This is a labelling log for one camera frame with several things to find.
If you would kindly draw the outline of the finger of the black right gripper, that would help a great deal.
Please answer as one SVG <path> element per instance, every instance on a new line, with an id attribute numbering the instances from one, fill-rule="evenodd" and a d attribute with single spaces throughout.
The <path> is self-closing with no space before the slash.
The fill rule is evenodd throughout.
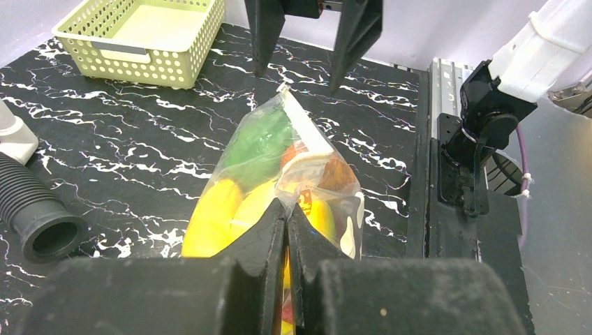
<path id="1" fill-rule="evenodd" d="M 336 94 L 351 66 L 380 38 L 383 0 L 345 0 L 331 56 L 329 90 Z"/>
<path id="2" fill-rule="evenodd" d="M 253 74 L 262 77 L 285 23 L 282 1 L 244 0 L 251 32 Z"/>

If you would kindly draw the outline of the orange brown fake bread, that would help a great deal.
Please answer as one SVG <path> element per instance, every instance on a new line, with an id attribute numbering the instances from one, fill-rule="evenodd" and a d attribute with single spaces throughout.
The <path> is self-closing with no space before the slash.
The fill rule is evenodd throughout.
<path id="1" fill-rule="evenodd" d="M 325 164 L 319 187 L 329 191 L 346 193 L 357 184 L 357 178 L 347 162 L 333 155 Z"/>

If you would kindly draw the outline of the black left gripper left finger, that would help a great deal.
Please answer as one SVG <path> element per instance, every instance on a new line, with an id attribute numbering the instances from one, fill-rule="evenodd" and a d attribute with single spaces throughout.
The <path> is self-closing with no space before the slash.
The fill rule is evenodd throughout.
<path id="1" fill-rule="evenodd" d="M 210 258 L 61 262 L 18 334 L 278 334 L 285 207 Z"/>

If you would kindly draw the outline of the clear zip top bag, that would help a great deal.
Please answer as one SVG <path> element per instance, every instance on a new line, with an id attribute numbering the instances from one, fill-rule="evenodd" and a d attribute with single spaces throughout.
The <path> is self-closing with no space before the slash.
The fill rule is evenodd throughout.
<path id="1" fill-rule="evenodd" d="M 273 200 L 279 200 L 286 210 L 281 330 L 278 334 L 296 334 L 294 332 L 287 223 L 294 208 L 301 208 L 297 201 L 301 195 L 307 200 L 326 201 L 332 210 L 336 230 L 336 241 L 330 242 L 349 258 L 359 260 L 362 246 L 361 221 L 365 210 L 364 195 L 358 180 L 355 187 L 346 193 L 329 191 L 318 186 L 323 176 L 325 164 L 329 159 L 333 155 L 342 160 L 344 158 L 312 122 L 304 108 L 291 93 L 288 85 L 281 85 L 274 97 L 255 110 L 272 107 L 283 108 L 293 128 L 293 143 L 281 155 L 279 173 L 272 179 L 276 182 L 276 197 Z M 202 194 L 219 179 L 229 179 L 221 175 L 222 169 L 219 164 L 221 158 Z"/>

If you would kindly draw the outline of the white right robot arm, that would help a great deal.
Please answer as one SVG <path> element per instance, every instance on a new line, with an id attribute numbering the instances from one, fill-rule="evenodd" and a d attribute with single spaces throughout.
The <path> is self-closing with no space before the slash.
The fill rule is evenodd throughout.
<path id="1" fill-rule="evenodd" d="M 262 77 L 287 15 L 318 19 L 325 1 L 244 1 L 251 31 L 253 72 Z M 350 67 L 383 30 L 383 1 L 341 2 L 330 68 L 335 94 Z M 482 61 L 459 90 L 461 121 L 442 142 L 440 201 L 463 207 L 468 217 L 487 214 L 483 167 L 504 149 L 519 122 L 557 79 L 591 49 L 591 1 L 547 1 L 491 59 Z"/>

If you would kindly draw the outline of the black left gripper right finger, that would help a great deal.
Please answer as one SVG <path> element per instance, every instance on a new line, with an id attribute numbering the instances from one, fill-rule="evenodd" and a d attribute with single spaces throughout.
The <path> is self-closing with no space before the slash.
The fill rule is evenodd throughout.
<path id="1" fill-rule="evenodd" d="M 295 207 L 287 223 L 296 334 L 525 334 L 494 270 L 463 258 L 353 260 Z"/>

